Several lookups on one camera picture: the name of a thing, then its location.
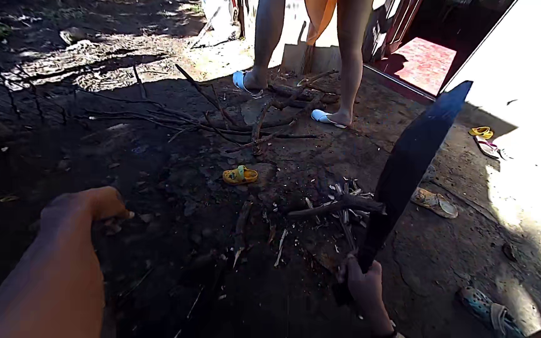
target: yellow child's clog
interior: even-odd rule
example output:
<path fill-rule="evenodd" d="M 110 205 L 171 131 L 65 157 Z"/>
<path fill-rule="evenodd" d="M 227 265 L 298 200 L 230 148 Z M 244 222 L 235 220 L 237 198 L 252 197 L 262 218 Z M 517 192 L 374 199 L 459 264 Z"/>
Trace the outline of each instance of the yellow child's clog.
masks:
<path fill-rule="evenodd" d="M 490 139 L 494 132 L 490 130 L 490 127 L 477 127 L 469 130 L 471 136 L 480 136 L 486 140 Z"/>
<path fill-rule="evenodd" d="M 239 165 L 233 170 L 225 170 L 222 173 L 222 180 L 233 185 L 251 183 L 257 179 L 258 173 L 255 170 L 247 169 L 244 165 Z"/>

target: bare leg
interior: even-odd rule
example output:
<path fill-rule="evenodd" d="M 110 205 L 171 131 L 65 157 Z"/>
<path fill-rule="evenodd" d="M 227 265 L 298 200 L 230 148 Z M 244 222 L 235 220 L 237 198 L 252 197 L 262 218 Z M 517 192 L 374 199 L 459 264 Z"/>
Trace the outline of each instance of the bare leg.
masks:
<path fill-rule="evenodd" d="M 371 15 L 373 2 L 368 0 L 339 0 L 337 2 L 337 38 L 342 55 L 342 98 L 340 109 L 329 116 L 344 126 L 352 124 L 354 99 L 363 78 L 364 28 Z"/>
<path fill-rule="evenodd" d="M 246 73 L 244 86 L 249 90 L 267 88 L 266 75 L 271 55 L 281 39 L 285 0 L 260 0 L 256 13 L 254 68 Z"/>

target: orange cloth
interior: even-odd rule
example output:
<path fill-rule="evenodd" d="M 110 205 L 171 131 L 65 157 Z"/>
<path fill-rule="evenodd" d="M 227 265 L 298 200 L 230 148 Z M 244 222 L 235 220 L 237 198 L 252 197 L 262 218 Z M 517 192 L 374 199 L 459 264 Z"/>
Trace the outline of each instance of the orange cloth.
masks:
<path fill-rule="evenodd" d="M 304 0 L 310 18 L 306 44 L 312 46 L 329 25 L 337 0 Z"/>

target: dirt ground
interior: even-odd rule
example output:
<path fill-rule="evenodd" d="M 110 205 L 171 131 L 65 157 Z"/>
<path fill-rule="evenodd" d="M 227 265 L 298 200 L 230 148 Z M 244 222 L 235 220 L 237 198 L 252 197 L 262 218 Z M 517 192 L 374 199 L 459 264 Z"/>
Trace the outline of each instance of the dirt ground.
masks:
<path fill-rule="evenodd" d="M 327 202 L 328 185 L 343 177 L 372 192 L 394 142 L 424 106 L 363 76 L 351 129 L 300 119 L 294 134 L 322 137 L 273 139 L 258 157 L 250 149 L 226 153 L 234 144 L 211 132 L 187 131 L 169 142 L 176 129 L 117 115 L 85 119 L 90 111 L 155 108 L 85 91 L 140 100 L 135 65 L 150 100 L 198 119 L 210 111 L 220 123 L 220 114 L 178 73 L 178 63 L 196 80 L 214 84 L 235 119 L 251 119 L 249 112 L 259 111 L 270 96 L 252 100 L 228 74 L 251 65 L 253 51 L 240 40 L 185 51 L 205 23 L 195 1 L 0 1 L 0 17 L 14 28 L 0 46 L 0 71 L 21 117 L 0 84 L 0 120 L 17 134 L 0 142 L 0 199 L 18 197 L 0 202 L 0 283 L 34 239 L 39 211 L 52 198 L 114 185 L 139 216 L 119 232 L 102 225 L 93 231 L 119 337 L 174 336 L 180 329 L 185 336 L 209 337 L 368 335 L 365 322 L 336 306 L 331 293 L 331 271 L 347 251 L 336 220 L 329 216 L 318 227 L 285 214 L 303 208 L 304 197 L 315 205 Z M 67 48 L 58 30 L 70 26 L 89 27 L 97 40 Z M 40 99 L 32 88 L 15 84 L 18 78 L 32 81 Z M 288 85 L 300 79 L 277 69 L 271 76 Z M 335 89 L 338 83 L 335 75 L 319 86 Z M 297 112 L 271 110 L 267 120 Z M 444 219 L 410 204 L 377 258 L 387 310 L 408 337 L 490 336 L 455 301 L 455 291 L 469 284 L 506 304 L 524 332 L 541 327 L 541 321 L 526 320 L 541 318 L 541 237 L 513 232 L 494 216 L 486 168 L 499 171 L 500 164 L 482 156 L 467 129 L 455 124 L 434 160 L 436 178 L 423 184 L 452 199 L 459 216 Z M 256 169 L 259 180 L 224 184 L 222 171 L 238 164 Z M 245 230 L 248 248 L 235 269 L 220 277 L 214 268 L 194 273 L 194 264 L 210 265 L 210 253 L 230 253 L 247 199 L 254 201 Z M 270 244 L 263 212 L 276 226 Z M 353 232 L 360 240 L 364 229 L 354 225 Z M 514 244 L 518 262 L 503 255 L 504 243 Z M 515 302 L 519 297 L 509 284 L 521 284 L 533 302 Z M 188 322 L 201 285 L 212 287 L 215 297 Z"/>

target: machete blade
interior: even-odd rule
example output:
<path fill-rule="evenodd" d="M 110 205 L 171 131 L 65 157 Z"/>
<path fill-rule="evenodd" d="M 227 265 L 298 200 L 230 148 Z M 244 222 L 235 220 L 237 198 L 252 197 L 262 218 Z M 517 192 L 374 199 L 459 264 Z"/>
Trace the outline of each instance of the machete blade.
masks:
<path fill-rule="evenodd" d="M 385 204 L 385 215 L 371 213 L 367 236 L 358 253 L 365 273 L 377 251 L 404 212 L 423 174 L 431 164 L 446 134 L 465 103 L 472 81 L 464 81 L 438 97 L 395 142 L 375 189 L 375 200 Z"/>

